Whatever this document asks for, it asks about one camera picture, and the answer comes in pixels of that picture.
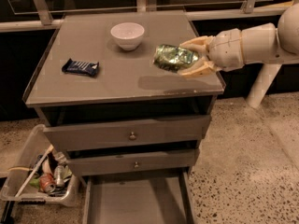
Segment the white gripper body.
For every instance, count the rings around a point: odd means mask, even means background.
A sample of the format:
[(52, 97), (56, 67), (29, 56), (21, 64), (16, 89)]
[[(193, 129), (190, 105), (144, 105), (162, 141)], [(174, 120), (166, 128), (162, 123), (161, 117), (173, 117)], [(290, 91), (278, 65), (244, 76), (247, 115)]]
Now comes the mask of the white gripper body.
[(209, 44), (208, 58), (225, 72), (242, 68), (241, 31), (232, 29), (214, 36)]

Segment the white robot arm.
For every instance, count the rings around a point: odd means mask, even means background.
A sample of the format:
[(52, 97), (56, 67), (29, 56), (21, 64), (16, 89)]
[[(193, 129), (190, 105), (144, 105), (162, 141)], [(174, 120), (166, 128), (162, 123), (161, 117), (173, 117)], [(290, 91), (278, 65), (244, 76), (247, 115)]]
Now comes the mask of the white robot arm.
[(190, 68), (178, 71), (186, 78), (206, 76), (220, 70), (233, 71), (252, 63), (297, 63), (299, 4), (283, 12), (278, 26), (267, 23), (244, 30), (234, 28), (215, 36), (198, 36), (179, 46), (203, 55)]

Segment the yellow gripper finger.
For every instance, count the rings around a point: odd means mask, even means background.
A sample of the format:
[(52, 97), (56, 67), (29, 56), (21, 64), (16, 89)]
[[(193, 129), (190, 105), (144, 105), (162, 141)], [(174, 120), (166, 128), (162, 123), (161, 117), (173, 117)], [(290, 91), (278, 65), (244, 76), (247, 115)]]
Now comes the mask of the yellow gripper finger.
[(184, 49), (189, 49), (192, 51), (196, 51), (198, 53), (208, 54), (209, 53), (209, 44), (213, 40), (214, 36), (198, 36), (194, 39), (185, 41), (181, 43), (179, 46)]
[(207, 57), (202, 57), (190, 68), (179, 70), (178, 74), (185, 78), (202, 77), (214, 74), (221, 69)]

